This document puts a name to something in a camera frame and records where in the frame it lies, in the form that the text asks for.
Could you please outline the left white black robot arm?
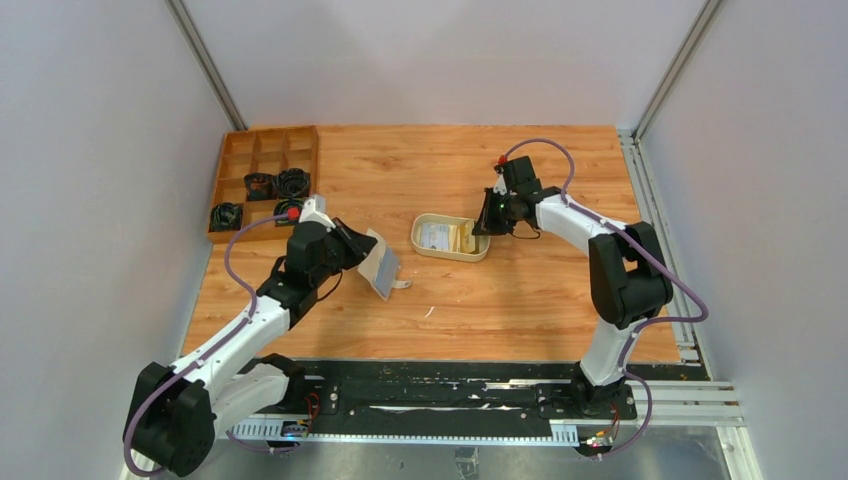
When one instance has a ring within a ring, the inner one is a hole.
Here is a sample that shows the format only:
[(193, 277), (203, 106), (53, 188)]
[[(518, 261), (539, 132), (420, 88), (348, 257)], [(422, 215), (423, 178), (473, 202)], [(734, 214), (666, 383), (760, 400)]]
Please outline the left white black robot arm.
[(151, 362), (138, 374), (122, 434), (127, 470), (139, 478), (186, 476), (220, 434), (246, 417), (273, 404), (298, 404), (303, 373), (294, 362), (271, 355), (247, 373), (242, 368), (322, 301), (328, 279), (379, 262), (385, 251), (374, 231), (303, 219), (259, 287), (233, 274), (249, 295), (247, 306), (193, 353), (169, 365)]

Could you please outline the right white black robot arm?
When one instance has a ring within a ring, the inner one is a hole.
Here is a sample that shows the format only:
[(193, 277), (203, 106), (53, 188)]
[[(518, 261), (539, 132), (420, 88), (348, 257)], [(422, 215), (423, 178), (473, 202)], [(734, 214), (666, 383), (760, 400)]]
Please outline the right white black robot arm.
[(655, 229), (646, 222), (610, 220), (564, 190), (542, 186), (527, 156), (500, 158), (494, 170), (498, 180), (484, 191), (474, 235), (510, 235), (525, 222), (565, 240), (588, 258), (590, 295), (599, 320), (569, 395), (585, 413), (599, 410), (623, 390), (624, 367), (639, 328), (673, 298)]

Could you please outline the beige leather card holder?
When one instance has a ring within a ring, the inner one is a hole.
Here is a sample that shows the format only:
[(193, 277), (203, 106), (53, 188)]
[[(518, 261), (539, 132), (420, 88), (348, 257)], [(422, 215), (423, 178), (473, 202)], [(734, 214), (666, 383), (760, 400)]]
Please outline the beige leather card holder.
[(407, 289), (411, 280), (400, 280), (400, 261), (388, 242), (375, 230), (368, 229), (366, 236), (376, 241), (356, 271), (362, 276), (377, 295), (388, 302), (394, 290)]

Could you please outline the beige oval plastic tray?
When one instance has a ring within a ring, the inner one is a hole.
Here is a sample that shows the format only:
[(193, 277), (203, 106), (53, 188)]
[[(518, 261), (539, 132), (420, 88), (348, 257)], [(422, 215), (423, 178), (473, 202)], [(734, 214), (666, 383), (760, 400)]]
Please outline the beige oval plastic tray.
[(411, 229), (413, 249), (425, 257), (480, 262), (487, 256), (490, 238), (474, 234), (475, 223), (471, 218), (421, 214)]

